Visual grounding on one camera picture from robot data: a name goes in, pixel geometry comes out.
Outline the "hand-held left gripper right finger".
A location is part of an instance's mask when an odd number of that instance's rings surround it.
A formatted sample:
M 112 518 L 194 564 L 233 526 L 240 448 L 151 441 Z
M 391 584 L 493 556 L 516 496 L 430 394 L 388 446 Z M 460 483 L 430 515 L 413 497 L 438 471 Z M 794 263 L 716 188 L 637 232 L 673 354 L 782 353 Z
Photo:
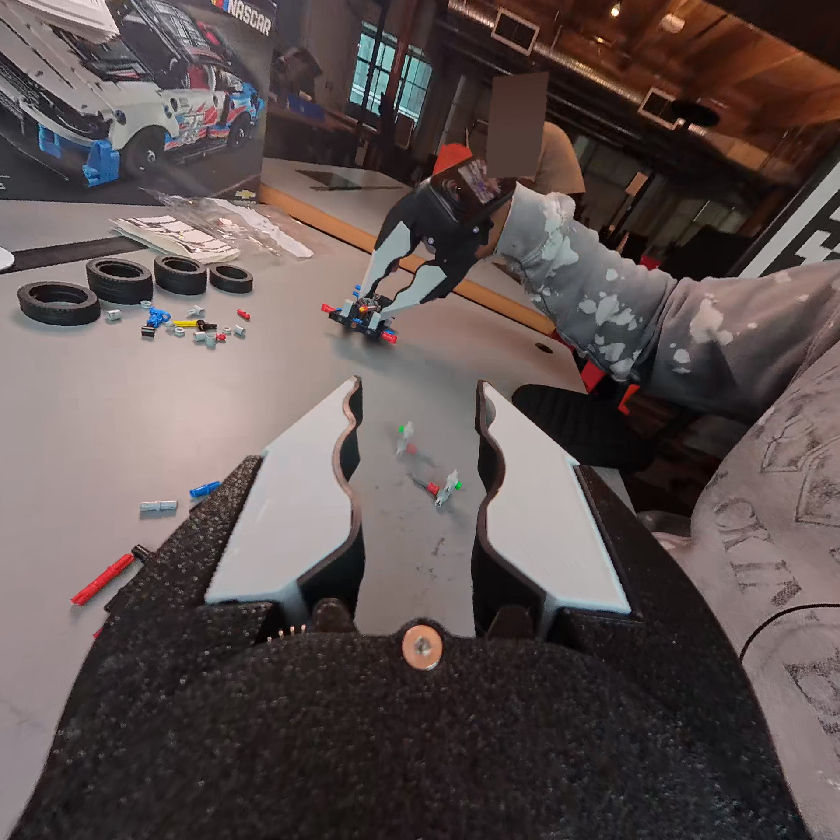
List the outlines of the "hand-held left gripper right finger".
M 623 570 L 579 461 L 488 381 L 476 386 L 477 470 L 485 496 L 474 541 L 474 616 L 506 606 L 634 615 Z

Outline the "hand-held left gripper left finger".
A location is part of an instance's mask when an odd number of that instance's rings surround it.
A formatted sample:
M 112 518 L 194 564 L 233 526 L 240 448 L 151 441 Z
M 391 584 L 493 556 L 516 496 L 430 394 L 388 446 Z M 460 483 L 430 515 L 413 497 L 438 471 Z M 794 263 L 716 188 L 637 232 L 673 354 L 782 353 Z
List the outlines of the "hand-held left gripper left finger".
M 276 437 L 217 564 L 205 603 L 354 607 L 364 574 L 360 463 L 362 380 L 353 375 Z

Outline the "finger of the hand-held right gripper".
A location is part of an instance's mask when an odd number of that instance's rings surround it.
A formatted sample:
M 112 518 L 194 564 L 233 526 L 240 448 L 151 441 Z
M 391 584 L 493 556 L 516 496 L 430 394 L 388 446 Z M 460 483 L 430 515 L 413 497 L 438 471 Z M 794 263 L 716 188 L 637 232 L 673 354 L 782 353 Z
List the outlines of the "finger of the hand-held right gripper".
M 413 280 L 400 289 L 391 303 L 382 309 L 383 317 L 394 317 L 398 312 L 424 303 L 446 298 L 455 288 L 451 278 L 437 262 L 425 262 L 417 268 Z
M 402 258 L 411 255 L 416 246 L 412 231 L 405 222 L 384 225 L 375 240 L 369 265 L 360 284 L 360 299 L 374 294 L 377 284 L 392 272 L 394 266 L 399 266 Z

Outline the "black toy frame assembly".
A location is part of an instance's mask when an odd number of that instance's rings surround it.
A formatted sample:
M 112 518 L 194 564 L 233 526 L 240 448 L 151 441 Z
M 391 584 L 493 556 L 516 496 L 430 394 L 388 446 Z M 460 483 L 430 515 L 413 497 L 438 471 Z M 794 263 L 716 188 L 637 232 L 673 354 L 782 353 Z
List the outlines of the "black toy frame assembly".
M 346 331 L 357 332 L 372 342 L 395 345 L 398 337 L 392 327 L 393 318 L 383 314 L 392 303 L 392 299 L 375 292 L 363 297 L 361 285 L 355 285 L 351 298 L 342 306 L 332 307 L 323 303 L 321 312 Z

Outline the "grey desk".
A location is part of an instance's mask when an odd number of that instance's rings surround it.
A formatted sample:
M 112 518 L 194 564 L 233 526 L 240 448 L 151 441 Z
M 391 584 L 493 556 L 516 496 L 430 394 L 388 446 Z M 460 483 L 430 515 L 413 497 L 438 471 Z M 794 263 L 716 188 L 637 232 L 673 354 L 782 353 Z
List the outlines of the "grey desk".
M 24 809 L 103 607 L 70 598 L 142 544 L 159 547 L 190 510 L 190 489 L 224 479 L 351 375 L 363 383 L 352 487 L 366 548 L 357 621 L 390 634 L 413 617 L 473 630 L 469 559 L 483 498 L 476 384 L 504 396 L 539 383 L 584 387 L 560 343 L 456 295 L 404 313 L 397 345 L 346 336 L 321 312 L 360 283 L 368 256 L 309 231 L 316 255 L 244 256 L 254 292 L 209 288 L 212 319 L 250 313 L 246 339 L 206 349 L 131 323 L 50 327 L 19 310 L 33 280 L 85 285 L 84 261 L 2 275 L 2 838 Z M 415 426 L 418 456 L 395 457 Z M 410 474 L 463 488 L 441 509 Z M 144 502 L 174 500 L 170 513 Z

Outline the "neighbouring grey table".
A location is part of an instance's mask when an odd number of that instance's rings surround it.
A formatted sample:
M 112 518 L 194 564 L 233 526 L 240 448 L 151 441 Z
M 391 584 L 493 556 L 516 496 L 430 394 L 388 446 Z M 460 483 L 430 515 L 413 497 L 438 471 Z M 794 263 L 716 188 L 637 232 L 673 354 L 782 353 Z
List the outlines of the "neighbouring grey table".
M 265 157 L 259 200 L 298 222 L 368 254 L 385 216 L 409 189 L 376 171 Z M 455 294 L 548 338 L 551 321 L 526 301 L 512 278 L 489 261 L 473 266 Z

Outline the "clear plastic bags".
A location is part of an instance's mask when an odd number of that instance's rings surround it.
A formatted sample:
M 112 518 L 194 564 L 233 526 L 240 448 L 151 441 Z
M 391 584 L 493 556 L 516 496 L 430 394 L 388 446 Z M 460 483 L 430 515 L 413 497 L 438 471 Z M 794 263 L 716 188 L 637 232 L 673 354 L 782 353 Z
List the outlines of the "clear plastic bags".
M 187 197 L 144 187 L 143 191 L 179 222 L 236 248 L 277 257 L 308 260 L 316 255 L 308 228 L 274 206 L 229 201 L 220 197 Z

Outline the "window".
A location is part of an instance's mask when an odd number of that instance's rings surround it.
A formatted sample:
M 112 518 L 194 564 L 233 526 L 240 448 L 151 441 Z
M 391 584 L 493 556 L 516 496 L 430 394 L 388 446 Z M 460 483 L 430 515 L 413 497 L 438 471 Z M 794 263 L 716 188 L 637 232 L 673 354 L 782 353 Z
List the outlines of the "window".
M 380 116 L 382 97 L 388 87 L 396 57 L 396 37 L 384 32 L 375 48 L 376 27 L 363 23 L 345 113 L 357 118 L 362 109 Z M 433 68 L 422 50 L 408 46 L 395 91 L 395 112 L 418 126 L 423 115 Z

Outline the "pile of small toy pins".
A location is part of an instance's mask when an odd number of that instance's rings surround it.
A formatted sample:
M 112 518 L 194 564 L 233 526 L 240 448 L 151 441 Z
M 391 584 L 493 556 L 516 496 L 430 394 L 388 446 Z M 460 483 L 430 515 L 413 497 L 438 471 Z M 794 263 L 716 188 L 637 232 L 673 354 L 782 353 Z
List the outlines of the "pile of small toy pins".
M 207 482 L 204 485 L 190 489 L 189 501 L 190 512 L 198 508 L 206 499 L 210 498 L 214 492 L 222 486 L 221 480 Z M 176 509 L 176 502 L 174 500 L 160 500 L 156 502 L 144 502 L 140 507 L 141 513 L 170 513 Z M 73 607 L 83 607 L 92 601 L 103 590 L 110 586 L 111 583 L 121 577 L 129 568 L 136 564 L 148 564 L 152 562 L 160 549 L 150 549 L 142 544 L 137 544 L 132 547 L 131 551 L 120 556 L 116 561 L 110 564 L 90 583 L 82 587 L 79 592 L 70 598 L 70 604 Z

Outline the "sticker sheet booklet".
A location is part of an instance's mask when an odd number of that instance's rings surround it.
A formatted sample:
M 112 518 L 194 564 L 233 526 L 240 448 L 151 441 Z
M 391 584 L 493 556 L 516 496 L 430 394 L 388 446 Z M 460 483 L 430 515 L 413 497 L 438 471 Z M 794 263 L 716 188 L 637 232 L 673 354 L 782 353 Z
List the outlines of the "sticker sheet booklet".
M 204 266 L 237 259 L 235 248 L 175 217 L 117 217 L 112 229 L 161 255 L 192 259 Z

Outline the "person's grey patterned hoodie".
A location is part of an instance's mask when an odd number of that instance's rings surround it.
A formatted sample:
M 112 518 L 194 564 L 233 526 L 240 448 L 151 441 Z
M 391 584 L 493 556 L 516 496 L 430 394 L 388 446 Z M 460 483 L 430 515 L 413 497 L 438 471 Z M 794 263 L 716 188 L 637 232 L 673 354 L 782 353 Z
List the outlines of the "person's grey patterned hoodie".
M 839 425 L 776 405 L 723 459 L 695 506 L 642 523 L 722 625 L 814 838 L 839 833 Z

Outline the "black round pole lamp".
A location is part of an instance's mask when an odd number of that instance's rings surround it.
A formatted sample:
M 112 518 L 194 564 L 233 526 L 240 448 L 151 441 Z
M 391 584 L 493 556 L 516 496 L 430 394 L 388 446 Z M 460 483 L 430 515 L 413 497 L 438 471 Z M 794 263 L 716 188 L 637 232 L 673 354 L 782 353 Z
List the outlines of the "black round pole lamp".
M 720 115 L 708 106 L 689 99 L 675 99 L 670 103 L 673 116 L 682 122 L 686 130 L 691 126 L 714 129 L 719 125 Z

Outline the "cluster of grey toy connectors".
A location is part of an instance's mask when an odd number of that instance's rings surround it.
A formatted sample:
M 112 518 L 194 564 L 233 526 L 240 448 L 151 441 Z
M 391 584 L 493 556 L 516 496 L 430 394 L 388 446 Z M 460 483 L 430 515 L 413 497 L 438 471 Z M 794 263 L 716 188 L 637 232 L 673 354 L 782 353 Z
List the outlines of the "cluster of grey toy connectors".
M 172 321 L 196 320 L 197 327 L 193 329 L 174 329 L 166 323 L 158 329 L 144 327 L 151 307 L 168 311 Z M 117 305 L 105 303 L 101 307 L 101 316 L 107 324 L 131 323 L 139 331 L 142 341 L 151 342 L 158 336 L 169 337 L 182 342 L 191 341 L 194 344 L 214 347 L 226 344 L 231 340 L 244 340 L 248 336 L 248 322 L 238 318 L 238 321 L 223 322 L 211 318 L 208 309 L 201 304 L 192 304 L 183 310 L 175 311 L 163 304 L 156 305 L 152 300 L 144 300 L 140 305 Z

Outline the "toy car set box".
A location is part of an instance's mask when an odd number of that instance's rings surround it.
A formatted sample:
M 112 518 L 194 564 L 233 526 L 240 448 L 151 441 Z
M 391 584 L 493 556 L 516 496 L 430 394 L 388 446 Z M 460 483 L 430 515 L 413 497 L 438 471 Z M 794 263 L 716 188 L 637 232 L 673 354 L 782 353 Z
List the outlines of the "toy car set box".
M 232 198 L 264 158 L 277 2 L 106 2 L 92 44 L 1 14 L 2 199 Z

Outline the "framed black-white marker sign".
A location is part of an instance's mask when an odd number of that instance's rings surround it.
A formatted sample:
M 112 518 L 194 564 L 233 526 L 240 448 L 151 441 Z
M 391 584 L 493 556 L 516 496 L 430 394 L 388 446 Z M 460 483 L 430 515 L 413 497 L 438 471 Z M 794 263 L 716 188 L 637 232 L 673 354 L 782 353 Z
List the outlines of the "framed black-white marker sign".
M 765 277 L 835 260 L 839 260 L 838 145 L 730 268 L 728 276 Z

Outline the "silver ceiling duct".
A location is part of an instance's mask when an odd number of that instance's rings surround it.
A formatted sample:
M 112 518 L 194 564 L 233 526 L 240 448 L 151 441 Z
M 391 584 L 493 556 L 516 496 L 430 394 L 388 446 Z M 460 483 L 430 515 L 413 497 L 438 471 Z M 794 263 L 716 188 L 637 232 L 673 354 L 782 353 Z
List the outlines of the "silver ceiling duct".
M 541 39 L 541 27 L 509 7 L 481 5 L 475 2 L 448 2 L 447 11 L 485 29 L 489 37 L 499 44 L 527 58 L 539 58 L 567 70 L 633 104 L 646 120 L 667 130 L 686 126 L 677 116 L 675 98 L 666 91 L 650 87 L 639 91 L 618 80 L 616 74 L 606 74 L 592 65 L 573 57 L 557 47 L 555 40 Z

